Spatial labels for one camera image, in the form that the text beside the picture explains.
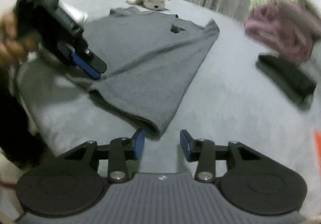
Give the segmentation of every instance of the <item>bed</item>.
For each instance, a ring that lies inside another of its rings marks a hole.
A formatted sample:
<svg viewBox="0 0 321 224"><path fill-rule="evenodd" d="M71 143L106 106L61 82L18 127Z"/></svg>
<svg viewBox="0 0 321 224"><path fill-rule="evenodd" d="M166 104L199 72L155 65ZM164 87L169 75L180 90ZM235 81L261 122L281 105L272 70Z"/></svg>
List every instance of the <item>bed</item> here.
<svg viewBox="0 0 321 224"><path fill-rule="evenodd" d="M89 19L108 15L110 8L129 7L125 0L64 0L89 14ZM244 35L242 24L198 5L171 0L165 13L205 26L214 19L220 35L211 48L166 131L147 136L139 164L133 171L149 173L190 172L179 147L179 133L187 129L194 138L217 145L237 140L301 174L308 194L301 213L320 213L321 182L313 130L320 125L321 85L309 110L302 111L256 67L264 46ZM321 45L316 44L314 52ZM87 92L65 76L65 68L42 58L24 64L17 76L21 97L41 136L55 155L85 141L108 144L117 137L131 137L136 125L107 108L93 104ZM304 69L320 82L321 72L307 63ZM101 161L99 174L107 175L108 162ZM217 175L226 172L218 163Z"/></svg>

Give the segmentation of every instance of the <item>logo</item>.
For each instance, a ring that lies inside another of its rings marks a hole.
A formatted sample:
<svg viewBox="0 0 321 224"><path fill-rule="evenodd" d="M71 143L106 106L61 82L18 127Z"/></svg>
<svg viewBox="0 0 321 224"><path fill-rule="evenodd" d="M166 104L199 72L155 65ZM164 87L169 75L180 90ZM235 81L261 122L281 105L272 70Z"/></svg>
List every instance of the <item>logo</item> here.
<svg viewBox="0 0 321 224"><path fill-rule="evenodd" d="M167 179L167 177L163 175L163 176L159 176L158 179L161 180L161 181L164 181L164 180Z"/></svg>

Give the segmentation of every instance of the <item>black cloth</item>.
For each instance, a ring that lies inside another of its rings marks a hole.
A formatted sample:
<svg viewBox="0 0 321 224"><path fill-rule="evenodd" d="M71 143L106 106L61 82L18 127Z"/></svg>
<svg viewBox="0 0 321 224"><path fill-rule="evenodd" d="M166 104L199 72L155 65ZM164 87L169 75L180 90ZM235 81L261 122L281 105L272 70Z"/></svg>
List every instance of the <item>black cloth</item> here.
<svg viewBox="0 0 321 224"><path fill-rule="evenodd" d="M7 81L7 72L0 70L0 148L6 158L18 166L37 165L45 145L28 131L28 116L18 100L11 96Z"/></svg>

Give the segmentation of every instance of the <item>black fabric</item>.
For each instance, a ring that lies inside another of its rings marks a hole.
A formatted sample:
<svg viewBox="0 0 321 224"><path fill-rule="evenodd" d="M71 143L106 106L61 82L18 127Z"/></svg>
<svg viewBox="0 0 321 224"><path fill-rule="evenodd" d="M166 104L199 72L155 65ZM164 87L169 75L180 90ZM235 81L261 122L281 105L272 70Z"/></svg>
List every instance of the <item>black fabric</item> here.
<svg viewBox="0 0 321 224"><path fill-rule="evenodd" d="M296 64L272 54L260 54L256 66L295 103L304 103L308 96L313 95L317 87L317 83L302 72Z"/></svg>
<svg viewBox="0 0 321 224"><path fill-rule="evenodd" d="M7 89L7 73L0 71L0 148L8 160L23 167L39 164L45 145L28 131L28 116Z"/></svg>

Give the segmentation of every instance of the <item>blue gripper pad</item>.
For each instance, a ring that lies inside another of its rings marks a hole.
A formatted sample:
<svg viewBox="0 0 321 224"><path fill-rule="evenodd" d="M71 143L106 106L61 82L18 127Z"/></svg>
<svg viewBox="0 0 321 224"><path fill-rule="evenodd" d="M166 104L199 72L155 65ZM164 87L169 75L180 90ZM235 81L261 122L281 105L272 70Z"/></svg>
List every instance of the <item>blue gripper pad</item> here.
<svg viewBox="0 0 321 224"><path fill-rule="evenodd" d="M191 157L191 151L193 150L194 140L193 137L186 130L181 130L179 136L180 146L183 150L185 159L189 161Z"/></svg>
<svg viewBox="0 0 321 224"><path fill-rule="evenodd" d="M135 134L137 134L137 136L135 137L134 156L135 156L135 159L138 160L142 157L142 152L144 150L145 131L141 130L136 132Z"/></svg>
<svg viewBox="0 0 321 224"><path fill-rule="evenodd" d="M111 185L90 209L70 217L45 218L26 213L18 224L299 224L292 212L275 217L252 215L229 204L212 184L189 173L141 174Z"/></svg>
<svg viewBox="0 0 321 224"><path fill-rule="evenodd" d="M81 59L75 52L72 52L70 56L73 62L86 74L88 74L92 79L97 80L101 78L102 75L93 68L91 68L91 66L88 65L83 59Z"/></svg>

